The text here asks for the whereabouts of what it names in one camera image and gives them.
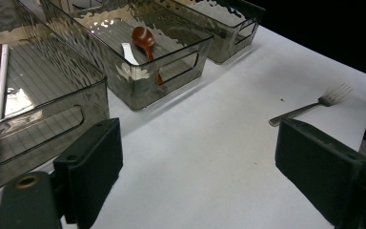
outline wooden spoon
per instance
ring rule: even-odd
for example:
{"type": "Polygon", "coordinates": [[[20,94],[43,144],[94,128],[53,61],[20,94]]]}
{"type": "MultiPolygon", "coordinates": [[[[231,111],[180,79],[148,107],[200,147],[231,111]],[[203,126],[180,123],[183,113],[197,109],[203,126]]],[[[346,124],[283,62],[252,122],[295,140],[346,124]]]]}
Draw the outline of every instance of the wooden spoon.
{"type": "MultiPolygon", "coordinates": [[[[152,47],[155,44],[153,34],[145,27],[136,27],[132,32],[132,41],[147,54],[148,60],[153,60],[152,47]]],[[[158,74],[157,84],[162,84],[162,77],[158,74]]]]}

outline fork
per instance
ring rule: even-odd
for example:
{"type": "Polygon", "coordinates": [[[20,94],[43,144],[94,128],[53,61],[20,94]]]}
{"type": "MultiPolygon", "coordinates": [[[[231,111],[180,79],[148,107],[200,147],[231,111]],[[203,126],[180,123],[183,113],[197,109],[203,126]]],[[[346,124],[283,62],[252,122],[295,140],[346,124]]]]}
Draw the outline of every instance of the fork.
{"type": "Polygon", "coordinates": [[[286,114],[282,114],[280,116],[274,117],[269,120],[269,123],[272,126],[278,126],[280,124],[282,118],[285,118],[285,117],[292,118],[292,117],[299,116],[317,106],[331,107],[331,106],[335,105],[336,103],[339,103],[352,90],[353,89],[351,87],[349,87],[347,84],[341,84],[332,89],[327,89],[325,91],[325,93],[317,100],[316,103],[313,103],[313,104],[307,105],[305,107],[298,108],[294,111],[288,112],[286,114]]]}

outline plastic storage container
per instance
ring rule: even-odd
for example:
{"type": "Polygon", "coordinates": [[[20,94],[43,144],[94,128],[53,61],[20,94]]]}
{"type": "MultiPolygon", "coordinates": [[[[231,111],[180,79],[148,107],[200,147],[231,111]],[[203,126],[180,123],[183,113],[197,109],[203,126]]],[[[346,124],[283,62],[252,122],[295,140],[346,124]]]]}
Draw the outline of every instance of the plastic storage container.
{"type": "Polygon", "coordinates": [[[42,1],[50,27],[108,76],[109,88],[140,110],[199,77],[213,36],[150,0],[104,0],[97,8],[64,11],[42,1]],[[154,60],[132,41],[135,27],[154,36],[154,60]],[[124,57],[130,43],[138,65],[124,57]],[[157,83],[157,76],[163,79],[157,83]]]}
{"type": "Polygon", "coordinates": [[[222,64],[252,44],[264,9],[242,0],[154,0],[213,33],[208,57],[222,64]]]}
{"type": "Polygon", "coordinates": [[[109,106],[105,75],[17,1],[0,0],[0,44],[10,46],[1,187],[109,118],[109,106]]]}

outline silver fork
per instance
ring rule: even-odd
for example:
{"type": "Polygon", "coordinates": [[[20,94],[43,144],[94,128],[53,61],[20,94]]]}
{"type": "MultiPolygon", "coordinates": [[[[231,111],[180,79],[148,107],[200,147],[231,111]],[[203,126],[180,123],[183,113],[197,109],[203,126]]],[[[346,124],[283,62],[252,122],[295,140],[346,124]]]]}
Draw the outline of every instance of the silver fork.
{"type": "Polygon", "coordinates": [[[325,107],[333,106],[336,103],[340,102],[352,90],[353,89],[349,87],[347,84],[341,84],[340,86],[337,86],[335,88],[327,89],[326,92],[317,100],[316,103],[274,117],[269,120],[269,123],[272,126],[278,126],[281,122],[281,119],[284,117],[288,118],[296,117],[317,106],[325,106],[325,107]]]}

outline white table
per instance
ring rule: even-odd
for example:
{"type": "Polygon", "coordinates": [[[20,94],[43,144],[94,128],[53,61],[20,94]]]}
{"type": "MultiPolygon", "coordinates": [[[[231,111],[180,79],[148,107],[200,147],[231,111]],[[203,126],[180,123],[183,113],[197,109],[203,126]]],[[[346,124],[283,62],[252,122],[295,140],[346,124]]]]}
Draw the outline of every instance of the white table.
{"type": "Polygon", "coordinates": [[[338,82],[354,90],[299,118],[358,151],[366,74],[259,28],[233,61],[208,61],[200,79],[120,117],[124,167],[94,228],[334,228],[275,167],[268,120],[315,102],[338,82]]]}

